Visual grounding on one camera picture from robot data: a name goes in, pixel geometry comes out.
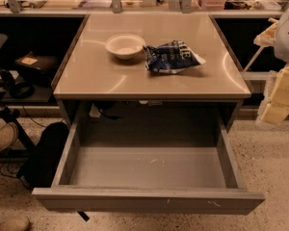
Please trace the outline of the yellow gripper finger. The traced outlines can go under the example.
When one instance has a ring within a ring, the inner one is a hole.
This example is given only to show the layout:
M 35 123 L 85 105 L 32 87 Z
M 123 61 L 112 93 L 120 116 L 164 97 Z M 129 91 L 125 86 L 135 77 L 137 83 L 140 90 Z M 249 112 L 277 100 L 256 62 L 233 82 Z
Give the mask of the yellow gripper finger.
M 258 109 L 258 121 L 279 125 L 289 115 L 289 64 L 279 72 L 269 72 L 264 99 Z
M 253 43 L 258 46 L 269 47 L 275 44 L 276 23 L 269 26 L 266 30 L 256 36 Z

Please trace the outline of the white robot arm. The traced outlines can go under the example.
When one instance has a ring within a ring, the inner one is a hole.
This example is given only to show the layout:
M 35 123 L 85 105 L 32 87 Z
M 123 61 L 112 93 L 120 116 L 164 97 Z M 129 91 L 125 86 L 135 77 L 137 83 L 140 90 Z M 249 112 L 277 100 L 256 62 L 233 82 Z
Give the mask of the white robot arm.
M 258 46 L 274 48 L 275 56 L 286 62 L 279 72 L 271 71 L 266 81 L 257 123 L 261 126 L 279 125 L 289 115 L 289 8 L 279 21 L 259 34 L 253 41 Z

